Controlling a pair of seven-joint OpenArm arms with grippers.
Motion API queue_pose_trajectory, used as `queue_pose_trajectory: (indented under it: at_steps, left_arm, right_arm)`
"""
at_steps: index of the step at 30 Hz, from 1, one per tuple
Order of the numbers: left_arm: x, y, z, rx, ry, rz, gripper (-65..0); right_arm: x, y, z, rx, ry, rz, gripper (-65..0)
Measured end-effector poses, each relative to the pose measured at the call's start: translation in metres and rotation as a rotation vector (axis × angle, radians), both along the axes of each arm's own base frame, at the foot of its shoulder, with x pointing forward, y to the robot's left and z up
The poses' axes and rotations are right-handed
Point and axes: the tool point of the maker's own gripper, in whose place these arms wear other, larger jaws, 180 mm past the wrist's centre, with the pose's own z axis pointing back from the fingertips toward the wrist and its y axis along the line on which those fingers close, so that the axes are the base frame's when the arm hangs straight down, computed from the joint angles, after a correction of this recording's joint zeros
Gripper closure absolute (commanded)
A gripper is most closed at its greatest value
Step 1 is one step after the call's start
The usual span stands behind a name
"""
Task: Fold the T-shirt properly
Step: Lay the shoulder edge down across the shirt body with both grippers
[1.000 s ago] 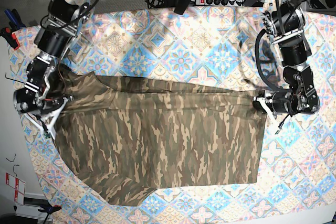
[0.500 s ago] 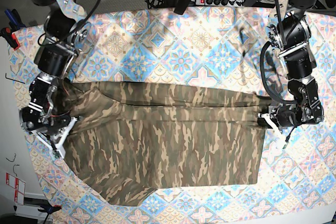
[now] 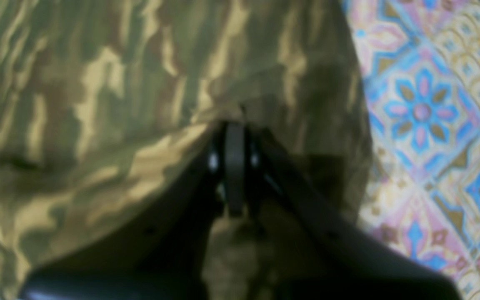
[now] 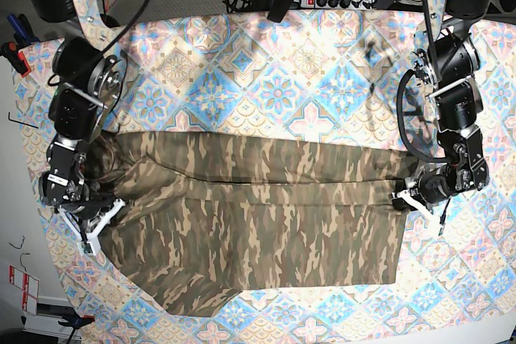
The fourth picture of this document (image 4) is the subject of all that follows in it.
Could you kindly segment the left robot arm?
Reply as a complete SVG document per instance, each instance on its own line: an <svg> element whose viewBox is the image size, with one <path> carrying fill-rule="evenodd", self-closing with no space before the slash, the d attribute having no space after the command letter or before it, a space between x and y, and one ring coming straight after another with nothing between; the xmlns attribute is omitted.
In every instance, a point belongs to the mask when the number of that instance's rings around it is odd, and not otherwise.
<svg viewBox="0 0 516 344"><path fill-rule="evenodd" d="M483 110L475 80L481 59L470 33L472 25L485 17L489 4L490 0L422 0L424 24L414 38L416 60L397 88L401 140L422 164L390 198L399 209L417 210L436 234L443 233L446 217L434 216L433 207L461 193L480 191L489 183L483 137L476 124ZM427 99L435 107L442 157L420 151L408 139L402 102L412 78L432 88Z"/></svg>

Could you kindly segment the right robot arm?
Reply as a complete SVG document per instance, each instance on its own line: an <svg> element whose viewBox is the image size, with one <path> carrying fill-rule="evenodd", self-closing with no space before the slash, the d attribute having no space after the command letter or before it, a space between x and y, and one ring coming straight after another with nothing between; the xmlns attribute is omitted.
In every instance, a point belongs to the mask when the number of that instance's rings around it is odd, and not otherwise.
<svg viewBox="0 0 516 344"><path fill-rule="evenodd" d="M31 1L46 22L78 24L76 35L52 60L48 85L55 93L48 117L56 134L46 151L49 169L39 178L39 192L41 202L77 237L79 251L95 256L101 250L98 236L125 203L86 179L86 153L121 97L127 60L118 45L108 45L112 33L97 0Z"/></svg>

